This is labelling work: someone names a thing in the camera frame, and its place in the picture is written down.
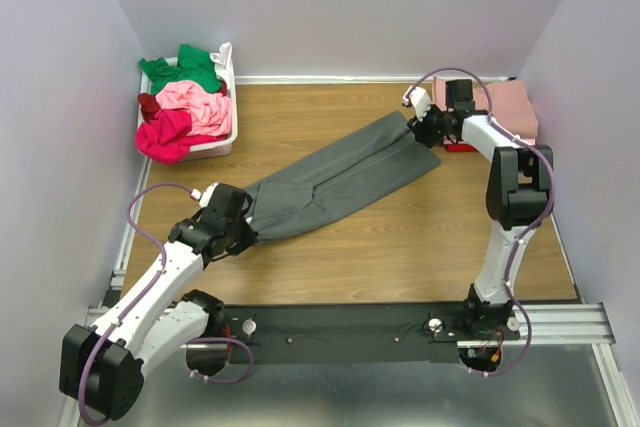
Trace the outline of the dark grey t shirt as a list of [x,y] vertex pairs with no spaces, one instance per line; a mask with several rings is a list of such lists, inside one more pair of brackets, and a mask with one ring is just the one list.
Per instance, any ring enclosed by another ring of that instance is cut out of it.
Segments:
[[341,220],[440,165],[392,112],[254,182],[248,211],[264,244]]

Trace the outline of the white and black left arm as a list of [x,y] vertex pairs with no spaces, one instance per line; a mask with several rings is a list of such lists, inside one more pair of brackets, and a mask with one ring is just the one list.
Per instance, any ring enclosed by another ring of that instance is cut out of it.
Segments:
[[192,291],[177,294],[208,265],[253,246],[257,234],[246,214],[253,199],[243,189],[214,183],[191,189],[196,213],[175,224],[159,255],[114,307],[88,326],[73,325],[62,340],[59,389],[75,399],[82,421],[102,426],[133,406],[146,377],[179,347],[220,345],[229,355],[251,348],[233,337],[217,298]]

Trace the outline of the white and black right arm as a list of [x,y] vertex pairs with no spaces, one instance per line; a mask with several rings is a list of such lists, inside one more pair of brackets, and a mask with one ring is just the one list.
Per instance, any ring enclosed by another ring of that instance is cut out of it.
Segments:
[[490,162],[485,195],[492,221],[490,240],[481,272],[454,321],[465,335],[485,337],[508,325],[522,258],[553,209],[553,152],[508,131],[490,108],[478,110],[469,79],[447,84],[445,110],[431,101],[419,83],[405,92],[403,105],[414,110],[408,127],[419,142],[433,147],[451,138],[472,146]]

